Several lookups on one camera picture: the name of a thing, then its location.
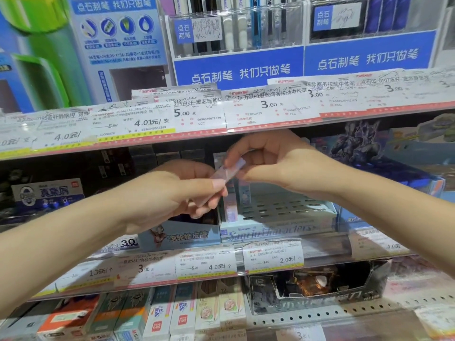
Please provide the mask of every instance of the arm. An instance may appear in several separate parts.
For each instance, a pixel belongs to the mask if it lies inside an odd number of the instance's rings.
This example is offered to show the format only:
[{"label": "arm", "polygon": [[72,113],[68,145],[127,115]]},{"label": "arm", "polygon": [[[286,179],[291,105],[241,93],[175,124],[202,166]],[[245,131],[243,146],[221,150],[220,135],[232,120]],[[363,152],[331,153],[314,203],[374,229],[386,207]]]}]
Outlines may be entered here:
[{"label": "arm", "polygon": [[[124,234],[135,234],[182,213],[194,218],[226,195],[214,170],[189,160],[168,162],[153,172],[76,202],[0,234],[0,312],[8,315],[43,287]],[[197,208],[189,199],[211,196]]]},{"label": "arm", "polygon": [[341,164],[289,130],[242,138],[225,165],[240,156],[240,178],[333,201],[455,277],[455,204]]}]

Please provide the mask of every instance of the pink eraser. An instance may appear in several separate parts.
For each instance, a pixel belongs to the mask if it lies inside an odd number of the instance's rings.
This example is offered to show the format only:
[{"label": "pink eraser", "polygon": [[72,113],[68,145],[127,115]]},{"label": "pink eraser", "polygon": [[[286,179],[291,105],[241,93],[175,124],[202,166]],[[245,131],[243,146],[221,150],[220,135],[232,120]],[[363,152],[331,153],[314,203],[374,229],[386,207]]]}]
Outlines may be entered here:
[{"label": "pink eraser", "polygon": [[[220,167],[210,178],[213,179],[223,179],[224,183],[227,183],[231,180],[232,177],[234,177],[237,172],[240,171],[240,169],[245,166],[247,162],[243,159],[240,158],[234,166],[231,166],[229,168],[225,167],[224,165]],[[210,200],[211,196],[208,197],[200,197],[198,199],[194,199],[193,202],[196,204],[198,207],[202,207],[207,203],[208,200]]]}]

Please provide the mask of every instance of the hand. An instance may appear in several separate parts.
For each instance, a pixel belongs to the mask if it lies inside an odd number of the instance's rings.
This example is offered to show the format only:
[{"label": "hand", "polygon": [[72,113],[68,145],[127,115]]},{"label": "hand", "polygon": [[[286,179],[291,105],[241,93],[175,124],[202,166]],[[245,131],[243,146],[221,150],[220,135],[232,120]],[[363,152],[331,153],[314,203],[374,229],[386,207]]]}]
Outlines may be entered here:
[{"label": "hand", "polygon": [[[172,160],[103,194],[116,200],[127,233],[136,234],[179,214],[198,219],[215,209],[228,191],[223,179],[208,179],[214,172],[203,163]],[[212,197],[200,208],[191,201],[204,196]]]},{"label": "hand", "polygon": [[237,174],[247,182],[265,182],[321,200],[333,200],[343,173],[350,168],[317,151],[290,130],[243,137],[228,151],[225,166],[240,157],[247,162]]}]

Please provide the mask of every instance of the blue banner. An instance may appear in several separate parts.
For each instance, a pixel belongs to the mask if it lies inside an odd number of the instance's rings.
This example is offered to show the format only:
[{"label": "blue banner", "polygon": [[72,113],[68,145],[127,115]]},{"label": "blue banner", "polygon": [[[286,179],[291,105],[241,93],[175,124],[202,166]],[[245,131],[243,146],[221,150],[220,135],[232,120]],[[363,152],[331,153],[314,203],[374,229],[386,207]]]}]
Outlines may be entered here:
[{"label": "blue banner", "polygon": [[428,68],[436,31],[308,45],[305,75]]},{"label": "blue banner", "polygon": [[221,90],[267,85],[267,79],[302,76],[304,47],[296,46],[175,61],[178,85],[217,83]]},{"label": "blue banner", "polygon": [[77,15],[156,9],[155,0],[71,0],[71,5]]}]

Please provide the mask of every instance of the red logo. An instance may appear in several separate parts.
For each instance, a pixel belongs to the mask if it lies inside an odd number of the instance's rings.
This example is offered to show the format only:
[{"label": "red logo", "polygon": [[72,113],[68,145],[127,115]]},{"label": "red logo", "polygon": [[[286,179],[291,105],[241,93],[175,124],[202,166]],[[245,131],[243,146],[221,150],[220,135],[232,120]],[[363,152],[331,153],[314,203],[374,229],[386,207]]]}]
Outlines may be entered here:
[{"label": "red logo", "polygon": [[153,323],[153,326],[151,327],[152,332],[159,332],[161,330],[161,321],[157,321]]},{"label": "red logo", "polygon": [[188,315],[181,315],[178,318],[178,325],[181,326],[182,324],[186,324],[188,321]]}]

